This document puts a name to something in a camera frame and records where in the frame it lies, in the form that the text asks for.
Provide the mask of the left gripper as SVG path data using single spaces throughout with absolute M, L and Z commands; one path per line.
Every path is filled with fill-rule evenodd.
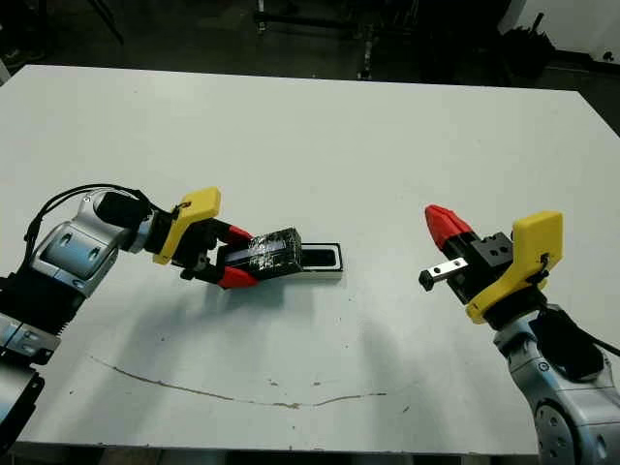
M 213 264 L 208 252 L 218 242 L 248 242 L 253 235 L 217 219 L 221 193 L 209 187 L 185 195 L 171 213 L 161 215 L 153 224 L 153 262 L 175 264 L 182 268 L 181 277 L 208 281 L 222 289 L 243 289 L 257 285 L 248 272 Z

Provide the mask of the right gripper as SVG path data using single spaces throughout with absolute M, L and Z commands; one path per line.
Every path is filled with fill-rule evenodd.
M 542 288 L 563 257 L 561 213 L 542 211 L 515 221 L 509 235 L 485 237 L 438 204 L 429 204 L 424 217 L 446 258 L 420 273 L 426 291 L 446 281 L 475 324 L 508 324 L 546 304 Z

